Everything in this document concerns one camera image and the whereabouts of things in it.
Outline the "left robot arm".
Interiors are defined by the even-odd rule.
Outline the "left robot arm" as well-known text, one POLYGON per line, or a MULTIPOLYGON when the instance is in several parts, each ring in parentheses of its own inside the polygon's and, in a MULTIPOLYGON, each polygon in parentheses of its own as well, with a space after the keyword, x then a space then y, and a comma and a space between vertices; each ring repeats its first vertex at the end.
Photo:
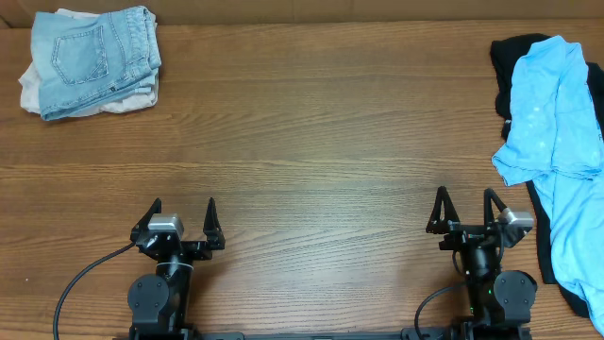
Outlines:
POLYGON ((223 250, 226 240, 210 199, 203 224, 204 240, 182 238, 180 217, 161 211, 156 199, 133 227, 130 240, 139 251, 156 261, 153 274, 137 278, 127 294, 132 312, 130 339, 200 339, 202 335, 186 322, 193 264, 208 261, 212 252, 223 250))

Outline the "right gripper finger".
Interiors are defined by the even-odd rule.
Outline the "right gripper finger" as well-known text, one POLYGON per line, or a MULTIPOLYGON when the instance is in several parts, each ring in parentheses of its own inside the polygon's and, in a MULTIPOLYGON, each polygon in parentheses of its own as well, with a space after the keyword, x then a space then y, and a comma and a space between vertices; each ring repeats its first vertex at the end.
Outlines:
POLYGON ((507 205, 499 198, 492 188, 487 188, 483 193, 483 220, 485 225, 489 225, 495 221, 493 206, 502 213, 507 209, 507 205))
POLYGON ((437 189, 426 231, 451 231, 460 223, 451 197, 444 186, 437 189))

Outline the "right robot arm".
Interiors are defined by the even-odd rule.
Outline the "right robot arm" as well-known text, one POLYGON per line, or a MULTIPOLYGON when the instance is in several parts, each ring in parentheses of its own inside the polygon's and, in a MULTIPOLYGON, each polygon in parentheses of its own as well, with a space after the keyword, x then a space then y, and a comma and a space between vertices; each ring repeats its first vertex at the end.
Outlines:
POLYGON ((466 288, 470 315, 454 321, 440 339, 530 339, 531 308, 536 299, 536 280, 524 271, 502 269, 507 248, 516 246, 532 229, 529 212, 515 212, 487 188, 483 192, 483 223, 463 224, 444 186, 437 189, 426 232, 441 234, 439 249, 452 254, 463 281, 426 297, 417 308, 414 328, 419 337, 419 316, 434 298, 466 288))

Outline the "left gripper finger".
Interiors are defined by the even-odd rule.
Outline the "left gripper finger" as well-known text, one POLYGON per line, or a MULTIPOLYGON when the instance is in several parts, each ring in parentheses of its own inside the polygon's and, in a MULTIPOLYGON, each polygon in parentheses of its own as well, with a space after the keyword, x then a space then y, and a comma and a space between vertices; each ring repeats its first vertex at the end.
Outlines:
POLYGON ((148 225, 154 214, 161 213, 161 200, 157 197, 143 217, 132 228, 133 232, 148 230, 148 225))
POLYGON ((207 237, 208 243, 223 243, 224 234, 218 220, 216 203, 213 197, 210 198, 207 212, 205 215, 203 232, 207 237))

